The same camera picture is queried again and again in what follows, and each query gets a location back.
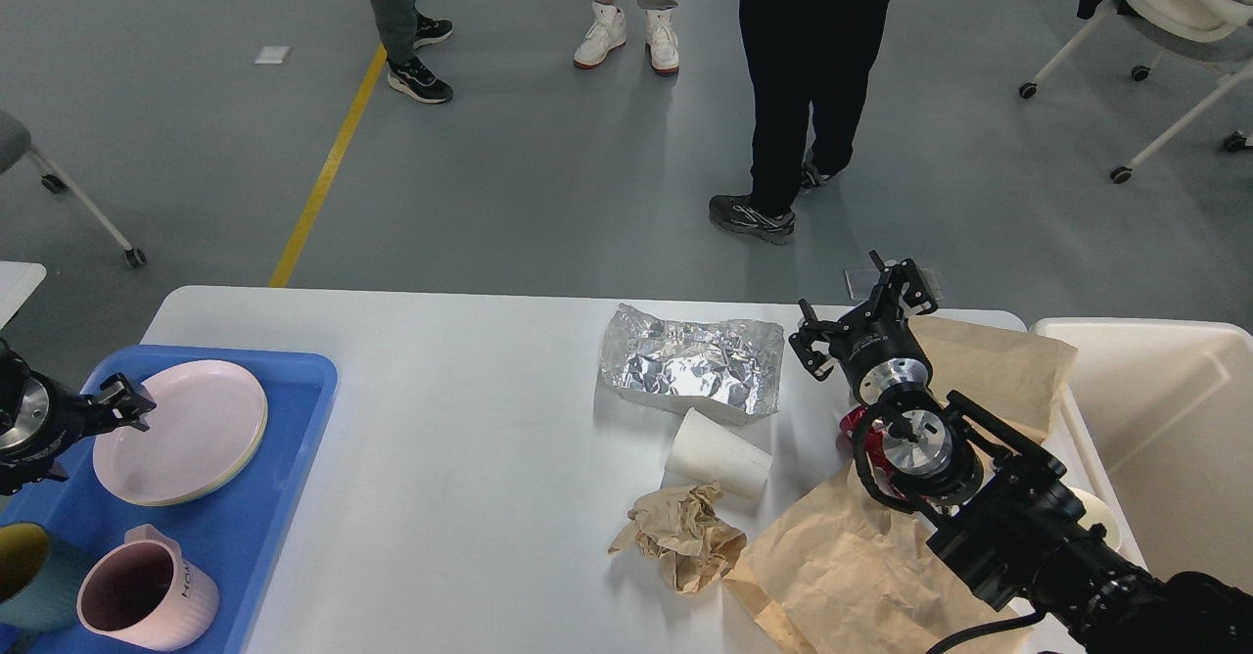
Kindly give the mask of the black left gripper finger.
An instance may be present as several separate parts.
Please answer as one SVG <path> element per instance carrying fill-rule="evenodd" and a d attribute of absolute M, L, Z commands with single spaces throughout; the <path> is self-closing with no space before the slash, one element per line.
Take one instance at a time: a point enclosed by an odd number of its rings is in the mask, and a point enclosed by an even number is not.
<path fill-rule="evenodd" d="M 3 496 L 14 496 L 23 486 L 30 484 L 39 484 L 48 480 L 65 482 L 68 479 L 66 470 L 55 459 L 40 459 L 40 461 L 23 465 L 1 462 Z"/>
<path fill-rule="evenodd" d="M 69 436 L 81 440 L 124 427 L 147 432 L 152 427 L 145 416 L 153 408 L 157 402 L 142 383 L 134 385 L 125 375 L 114 373 L 96 393 L 69 397 Z"/>

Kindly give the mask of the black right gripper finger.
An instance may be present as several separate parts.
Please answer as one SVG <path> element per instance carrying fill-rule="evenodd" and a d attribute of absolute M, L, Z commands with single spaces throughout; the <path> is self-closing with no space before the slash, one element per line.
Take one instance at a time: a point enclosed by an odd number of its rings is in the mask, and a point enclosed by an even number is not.
<path fill-rule="evenodd" d="M 870 257 L 872 267 L 850 269 L 850 297 L 860 302 L 855 319 L 903 322 L 908 316 L 936 313 L 937 297 L 913 258 L 885 261 L 876 251 Z"/>
<path fill-rule="evenodd" d="M 832 370 L 840 365 L 840 361 L 829 353 L 814 350 L 813 345 L 829 345 L 845 333 L 845 324 L 842 322 L 831 322 L 831 319 L 819 319 L 819 316 L 814 313 L 813 306 L 806 299 L 797 301 L 797 304 L 802 316 L 798 330 L 788 337 L 788 343 L 801 361 L 801 365 L 803 365 L 803 370 L 811 377 L 814 377 L 816 381 L 823 382 L 831 376 Z"/>

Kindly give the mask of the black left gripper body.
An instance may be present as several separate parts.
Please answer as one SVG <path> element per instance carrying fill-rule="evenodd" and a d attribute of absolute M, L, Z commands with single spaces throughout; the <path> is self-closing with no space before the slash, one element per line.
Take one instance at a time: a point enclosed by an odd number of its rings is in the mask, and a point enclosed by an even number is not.
<path fill-rule="evenodd" d="M 28 367 L 8 343 L 3 343 L 1 370 L 1 462 L 59 462 L 80 441 L 69 436 L 69 397 L 81 393 Z"/>

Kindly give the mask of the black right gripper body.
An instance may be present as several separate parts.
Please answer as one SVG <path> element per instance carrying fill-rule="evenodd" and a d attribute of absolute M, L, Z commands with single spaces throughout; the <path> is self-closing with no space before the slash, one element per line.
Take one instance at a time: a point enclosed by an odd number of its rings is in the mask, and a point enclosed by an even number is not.
<path fill-rule="evenodd" d="M 893 386 L 927 387 L 933 377 L 907 318 L 846 314 L 834 323 L 829 355 L 838 361 L 855 398 L 867 407 Z"/>

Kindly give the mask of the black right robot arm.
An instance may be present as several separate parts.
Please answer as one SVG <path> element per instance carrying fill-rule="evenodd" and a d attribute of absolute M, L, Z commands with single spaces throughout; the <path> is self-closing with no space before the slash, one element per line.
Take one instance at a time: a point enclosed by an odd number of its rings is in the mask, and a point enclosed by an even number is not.
<path fill-rule="evenodd" d="M 908 319 L 936 301 L 911 258 L 875 257 L 878 279 L 840 319 L 806 299 L 789 346 L 824 381 L 842 370 L 862 416 L 851 449 L 865 492 L 935 529 L 930 550 L 995 610 L 1025 599 L 1026 616 L 972 626 L 935 653 L 1053 616 L 1088 653 L 1248 653 L 1250 595 L 1199 571 L 1153 578 L 1083 527 L 1066 467 L 989 408 L 952 391 L 931 392 L 932 365 Z"/>

